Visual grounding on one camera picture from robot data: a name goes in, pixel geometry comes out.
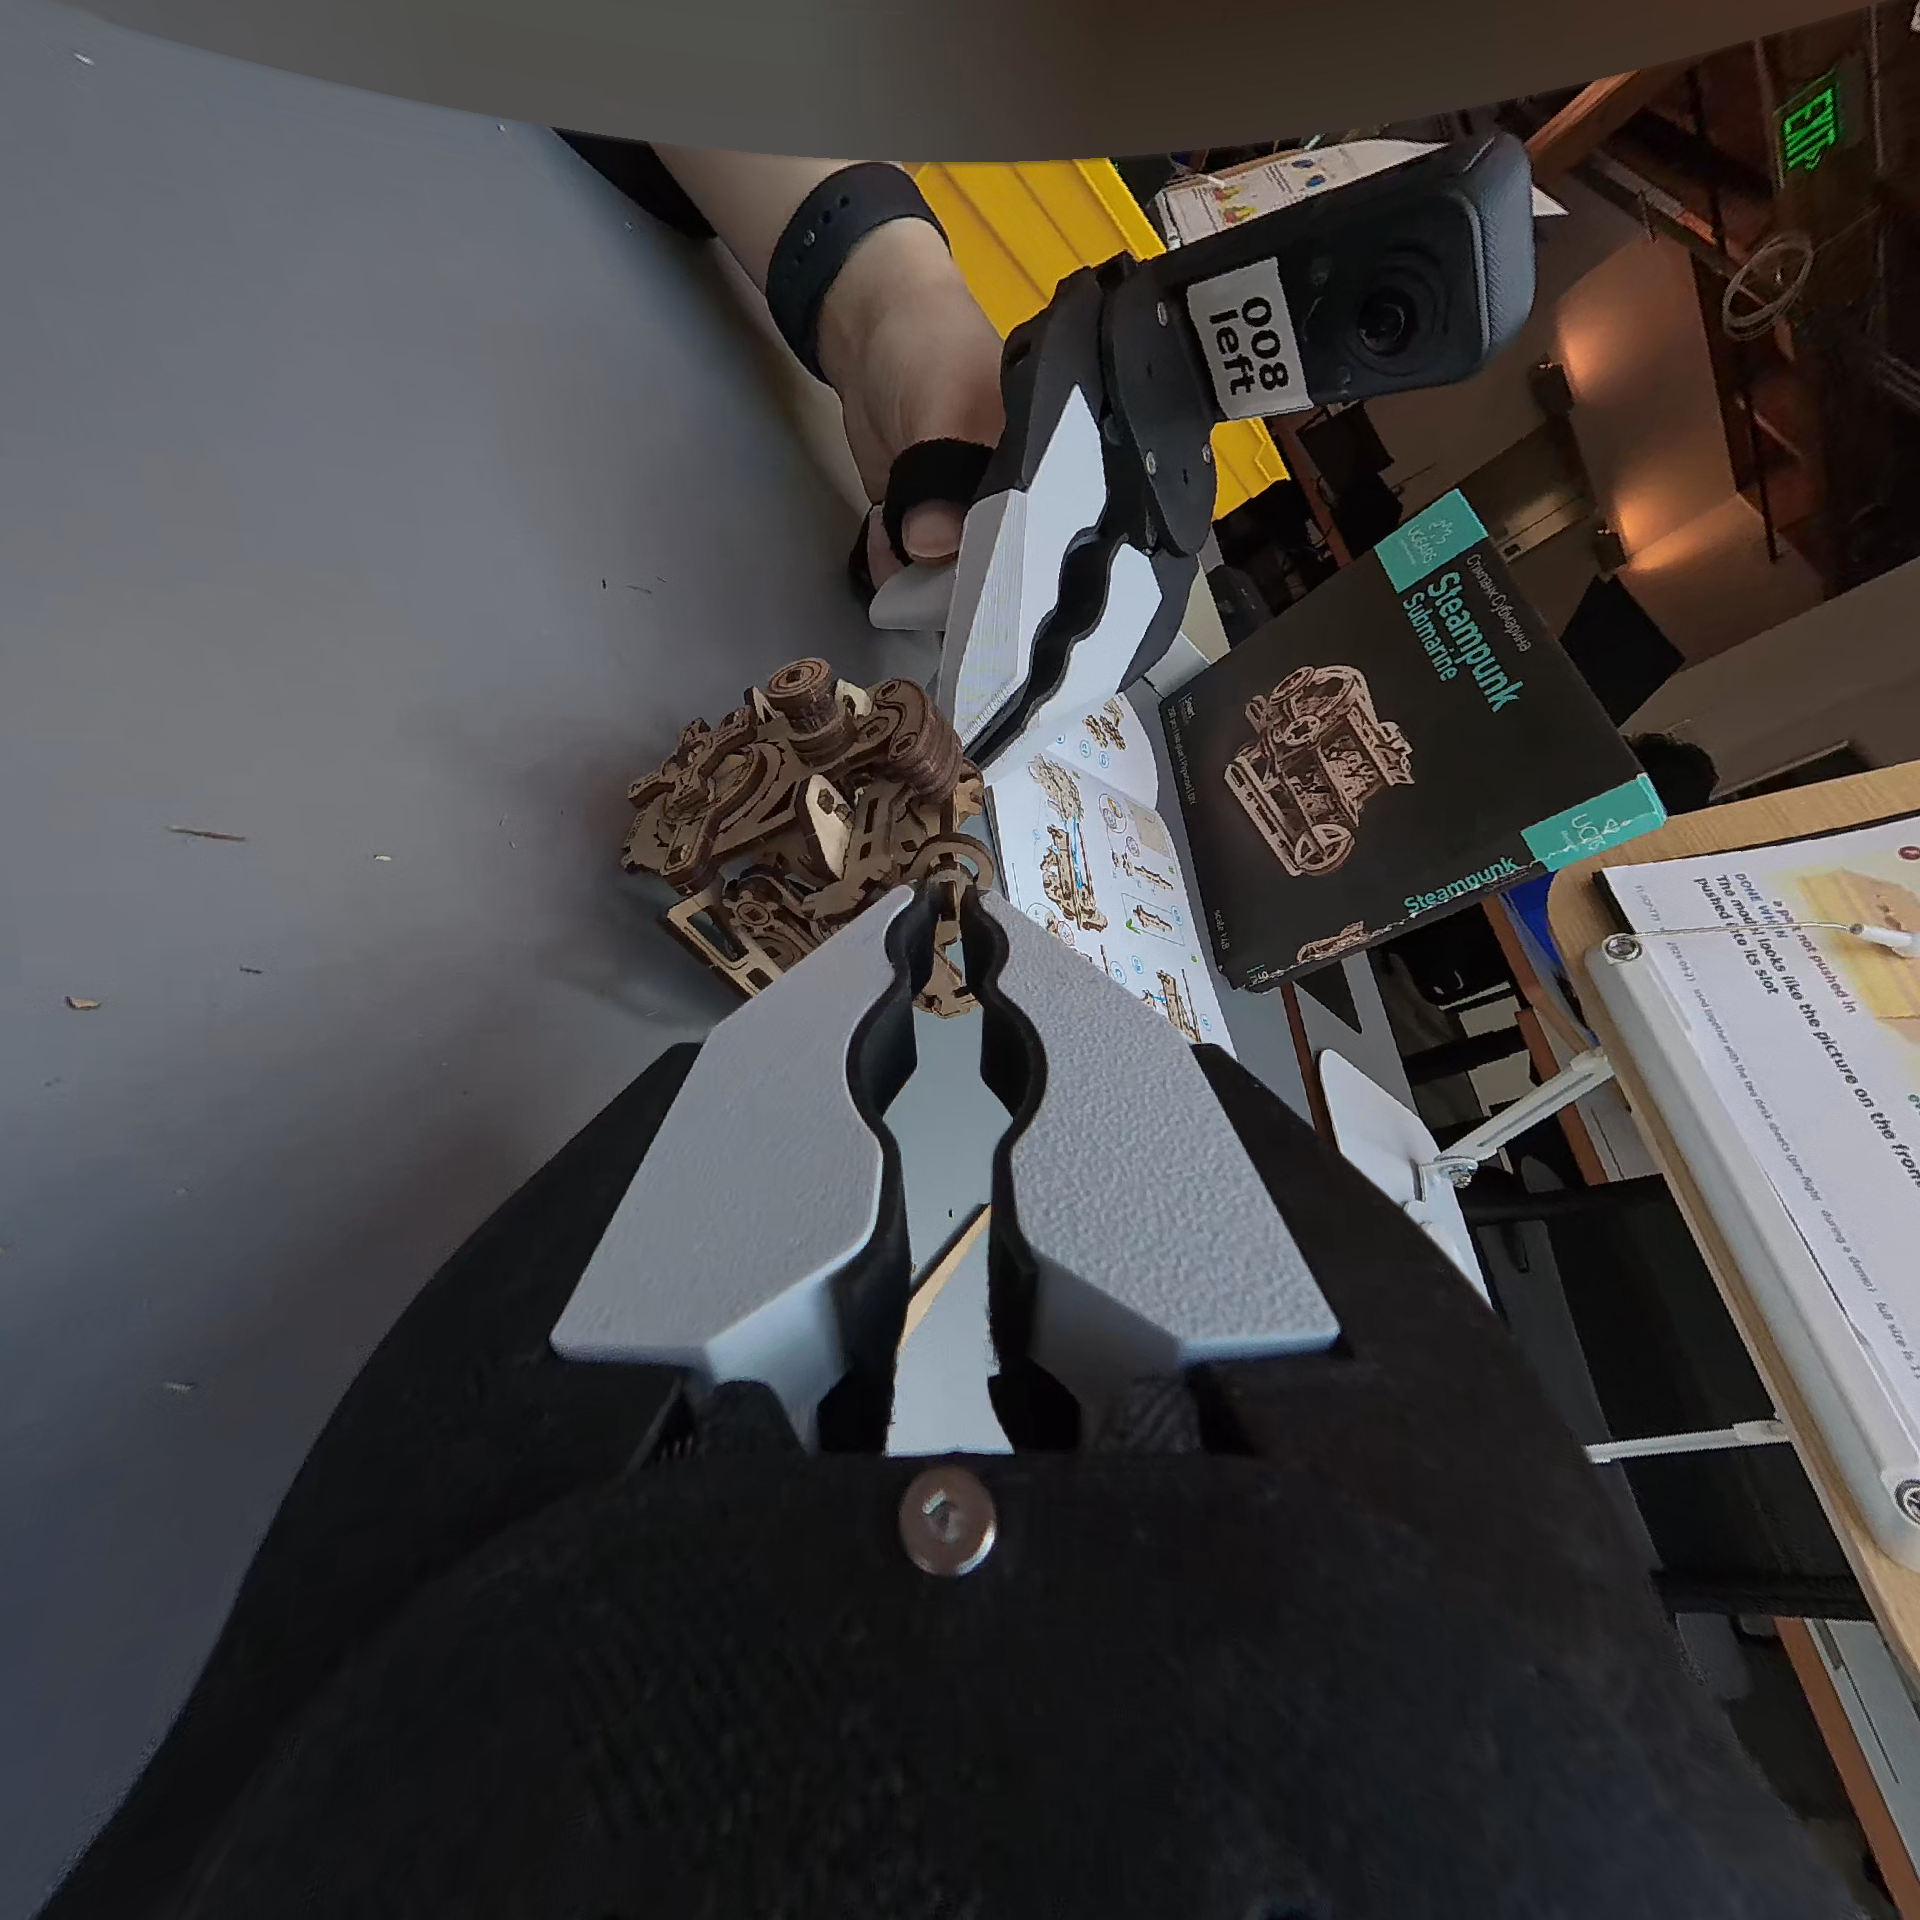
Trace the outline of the white stand base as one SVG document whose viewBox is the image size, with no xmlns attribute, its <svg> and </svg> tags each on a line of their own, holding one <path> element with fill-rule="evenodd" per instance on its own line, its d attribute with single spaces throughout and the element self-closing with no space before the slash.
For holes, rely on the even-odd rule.
<svg viewBox="0 0 1920 1920">
<path fill-rule="evenodd" d="M 1592 1047 L 1499 1115 L 1441 1146 L 1412 1109 L 1330 1047 L 1318 1056 L 1318 1069 L 1337 1152 L 1424 1232 L 1486 1303 L 1494 1293 L 1459 1195 L 1499 1149 L 1616 1077 L 1607 1054 Z"/>
</svg>

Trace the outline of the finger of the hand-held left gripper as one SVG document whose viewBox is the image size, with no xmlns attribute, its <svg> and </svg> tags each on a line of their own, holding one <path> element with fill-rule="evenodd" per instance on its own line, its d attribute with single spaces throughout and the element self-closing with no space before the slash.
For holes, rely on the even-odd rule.
<svg viewBox="0 0 1920 1920">
<path fill-rule="evenodd" d="M 944 624 L 940 706 L 963 750 L 990 758 L 996 723 L 1017 716 L 1043 621 L 1064 595 L 1070 554 L 1106 510 L 1102 436 L 1084 391 L 1070 391 L 1030 480 L 990 480 L 968 510 Z"/>
<path fill-rule="evenodd" d="M 1036 664 L 1016 718 L 990 734 L 994 752 L 1043 735 L 1079 703 L 1136 683 L 1182 626 L 1195 562 L 1150 555 L 1095 527 L 1064 566 L 1064 595 L 1043 621 Z"/>
</svg>

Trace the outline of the black wristband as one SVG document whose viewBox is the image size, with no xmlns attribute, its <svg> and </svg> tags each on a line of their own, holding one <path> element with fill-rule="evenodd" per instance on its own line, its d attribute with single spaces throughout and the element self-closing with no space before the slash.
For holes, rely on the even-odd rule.
<svg viewBox="0 0 1920 1920">
<path fill-rule="evenodd" d="M 860 244 L 902 222 L 946 229 L 912 173 L 888 160 L 852 160 L 818 181 L 787 219 L 764 276 L 764 299 L 787 347 L 825 381 L 820 315 L 832 286 Z"/>
</svg>

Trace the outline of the yellow plastic bin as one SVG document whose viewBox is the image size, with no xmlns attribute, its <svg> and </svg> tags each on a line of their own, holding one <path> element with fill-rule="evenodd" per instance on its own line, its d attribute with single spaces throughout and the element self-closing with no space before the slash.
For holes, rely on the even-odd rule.
<svg viewBox="0 0 1920 1920">
<path fill-rule="evenodd" d="M 1034 319 L 1059 284 L 1167 244 L 1113 160 L 912 160 L 951 256 L 999 335 Z"/>
</svg>

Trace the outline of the person's left hand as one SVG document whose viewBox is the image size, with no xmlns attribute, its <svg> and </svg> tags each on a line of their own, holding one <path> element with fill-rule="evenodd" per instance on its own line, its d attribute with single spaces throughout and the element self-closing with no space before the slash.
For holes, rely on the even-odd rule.
<svg viewBox="0 0 1920 1920">
<path fill-rule="evenodd" d="M 1001 436 L 1001 335 L 926 222 L 856 246 L 820 306 L 818 362 L 871 502 L 912 446 Z"/>
</svg>

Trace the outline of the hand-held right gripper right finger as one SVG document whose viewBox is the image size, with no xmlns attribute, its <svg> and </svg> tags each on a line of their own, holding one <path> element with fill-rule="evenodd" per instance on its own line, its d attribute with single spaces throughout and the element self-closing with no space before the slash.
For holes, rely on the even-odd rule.
<svg viewBox="0 0 1920 1920">
<path fill-rule="evenodd" d="M 1016 1452 L 1090 1447 L 1195 1370 L 1320 1357 L 1328 1295 L 1187 1042 L 1006 899 L 963 903 L 993 1152 L 990 1381 Z"/>
</svg>

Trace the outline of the white printed instruction sheet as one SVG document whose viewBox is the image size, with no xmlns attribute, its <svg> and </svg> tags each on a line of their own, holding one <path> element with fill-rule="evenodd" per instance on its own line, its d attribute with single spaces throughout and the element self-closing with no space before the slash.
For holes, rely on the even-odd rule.
<svg viewBox="0 0 1920 1920">
<path fill-rule="evenodd" d="M 1651 938 L 1712 1096 L 1916 1431 L 1916 816 L 1603 882 Z"/>
</svg>

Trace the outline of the light wooden board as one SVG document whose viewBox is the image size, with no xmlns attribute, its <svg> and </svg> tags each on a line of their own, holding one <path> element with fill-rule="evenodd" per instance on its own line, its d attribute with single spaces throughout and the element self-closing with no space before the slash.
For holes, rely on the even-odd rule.
<svg viewBox="0 0 1920 1920">
<path fill-rule="evenodd" d="M 1552 882 L 1550 924 L 1583 1007 L 1719 1295 L 1783 1418 L 1870 1614 L 1916 1672 L 1916 1431 L 1828 1291 L 1766 1167 L 1712 1096 L 1651 938 L 1603 872 L 1916 816 L 1916 763 L 1711 806 Z"/>
</svg>

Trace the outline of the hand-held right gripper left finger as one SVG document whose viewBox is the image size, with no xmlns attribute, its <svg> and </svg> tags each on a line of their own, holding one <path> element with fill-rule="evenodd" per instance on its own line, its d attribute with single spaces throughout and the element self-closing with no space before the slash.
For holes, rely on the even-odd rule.
<svg viewBox="0 0 1920 1920">
<path fill-rule="evenodd" d="M 921 899 L 896 887 L 720 1021 L 553 1325 L 564 1360 L 772 1389 L 883 1452 L 912 1295 L 888 1110 L 920 1064 Z"/>
</svg>

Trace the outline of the printed paper sheet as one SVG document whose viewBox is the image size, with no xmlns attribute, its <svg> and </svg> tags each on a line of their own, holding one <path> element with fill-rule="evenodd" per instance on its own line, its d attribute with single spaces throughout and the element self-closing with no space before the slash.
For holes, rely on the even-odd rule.
<svg viewBox="0 0 1920 1920">
<path fill-rule="evenodd" d="M 1169 250 L 1263 219 L 1367 176 L 1433 152 L 1438 142 L 1371 135 L 1240 163 L 1216 173 L 1175 176 L 1154 196 L 1152 219 Z"/>
</svg>

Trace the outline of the person's left forearm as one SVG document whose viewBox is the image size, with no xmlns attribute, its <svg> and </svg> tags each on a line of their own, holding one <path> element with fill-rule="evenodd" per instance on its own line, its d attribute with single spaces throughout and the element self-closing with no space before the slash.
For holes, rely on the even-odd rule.
<svg viewBox="0 0 1920 1920">
<path fill-rule="evenodd" d="M 753 276 L 764 276 L 783 230 L 846 163 L 657 142 L 657 155 L 715 236 Z"/>
</svg>

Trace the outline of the illustrated instruction booklet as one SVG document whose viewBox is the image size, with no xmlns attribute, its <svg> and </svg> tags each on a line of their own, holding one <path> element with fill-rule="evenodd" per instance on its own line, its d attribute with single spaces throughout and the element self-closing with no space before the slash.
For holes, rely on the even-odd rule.
<svg viewBox="0 0 1920 1920">
<path fill-rule="evenodd" d="M 1232 1048 L 1160 787 L 1127 696 L 1079 710 L 988 781 L 999 887 L 1187 1042 Z"/>
</svg>

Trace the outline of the green exit sign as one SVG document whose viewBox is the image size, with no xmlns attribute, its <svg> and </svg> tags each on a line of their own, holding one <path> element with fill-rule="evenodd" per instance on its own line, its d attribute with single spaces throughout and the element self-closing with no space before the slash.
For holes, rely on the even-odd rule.
<svg viewBox="0 0 1920 1920">
<path fill-rule="evenodd" d="M 1817 179 L 1838 152 L 1870 136 L 1866 55 L 1849 51 L 1810 78 L 1783 82 L 1771 111 L 1771 157 L 1780 190 Z"/>
</svg>

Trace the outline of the black model kit box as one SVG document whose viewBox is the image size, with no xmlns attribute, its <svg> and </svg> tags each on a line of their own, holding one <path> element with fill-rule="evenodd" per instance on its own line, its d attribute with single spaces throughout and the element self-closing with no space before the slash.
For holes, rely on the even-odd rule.
<svg viewBox="0 0 1920 1920">
<path fill-rule="evenodd" d="M 1272 992 L 1664 824 L 1462 491 L 1162 702 L 1218 972 Z"/>
</svg>

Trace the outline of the wooden mechanical model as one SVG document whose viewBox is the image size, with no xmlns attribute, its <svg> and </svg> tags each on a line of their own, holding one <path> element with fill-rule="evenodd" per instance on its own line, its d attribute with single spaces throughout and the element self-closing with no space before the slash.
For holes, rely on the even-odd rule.
<svg viewBox="0 0 1920 1920">
<path fill-rule="evenodd" d="M 631 787 L 620 866 L 671 887 L 663 924 L 753 998 L 896 887 L 932 887 L 932 963 L 918 1006 L 976 1010 L 958 951 L 968 890 L 996 885 L 970 832 L 988 787 L 911 679 L 871 687 L 816 655 L 691 719 Z"/>
</svg>

